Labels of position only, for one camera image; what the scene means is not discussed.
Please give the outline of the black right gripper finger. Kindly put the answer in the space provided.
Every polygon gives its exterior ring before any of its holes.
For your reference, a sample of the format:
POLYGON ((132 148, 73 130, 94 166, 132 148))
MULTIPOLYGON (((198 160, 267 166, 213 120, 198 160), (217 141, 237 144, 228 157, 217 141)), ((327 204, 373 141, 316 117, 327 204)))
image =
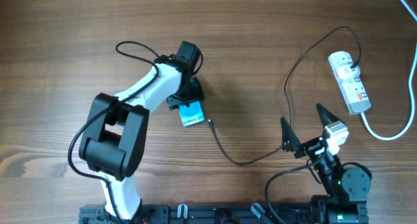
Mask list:
POLYGON ((323 126, 335 123, 337 121, 341 121, 343 123, 343 121, 340 118, 335 116, 333 113, 329 112, 329 110, 327 110, 322 104, 316 104, 316 108, 323 126))
POLYGON ((282 150, 296 152, 300 150, 300 141, 285 117, 281 119, 282 150))

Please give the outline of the blue Galaxy S25 smartphone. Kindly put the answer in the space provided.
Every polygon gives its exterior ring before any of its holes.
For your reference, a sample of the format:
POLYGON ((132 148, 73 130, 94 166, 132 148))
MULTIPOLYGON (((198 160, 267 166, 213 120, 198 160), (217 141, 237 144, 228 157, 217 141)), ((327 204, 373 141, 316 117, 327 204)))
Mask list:
POLYGON ((205 121, 201 102, 191 103, 188 107, 186 105, 180 105, 179 114, 184 127, 193 126, 205 121))

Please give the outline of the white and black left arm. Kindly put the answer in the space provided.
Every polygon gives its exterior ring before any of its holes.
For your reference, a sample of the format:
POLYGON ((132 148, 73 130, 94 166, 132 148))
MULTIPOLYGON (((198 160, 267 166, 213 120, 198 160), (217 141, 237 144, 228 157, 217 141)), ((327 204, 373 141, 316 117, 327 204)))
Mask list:
POLYGON ((100 93, 91 105, 87 122, 75 135, 79 157, 99 179, 106 203, 82 209, 80 221, 147 223, 134 173, 145 150, 149 118, 160 104, 178 110, 184 127, 205 121, 203 89, 196 74, 203 64, 201 50, 182 42, 171 55, 157 55, 151 70, 136 84, 114 96, 100 93))

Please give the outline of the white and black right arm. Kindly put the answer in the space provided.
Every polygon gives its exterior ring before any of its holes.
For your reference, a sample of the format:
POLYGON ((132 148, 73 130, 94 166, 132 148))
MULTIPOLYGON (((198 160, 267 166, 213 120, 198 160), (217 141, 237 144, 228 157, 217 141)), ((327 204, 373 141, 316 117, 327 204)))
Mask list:
POLYGON ((371 171, 356 162, 340 162, 338 152, 349 136, 348 128, 323 105, 316 107, 322 134, 301 143, 282 117, 282 146, 295 158, 308 157, 306 165, 326 195, 314 195, 307 203, 281 204, 276 213, 286 223, 368 223, 366 203, 371 171))

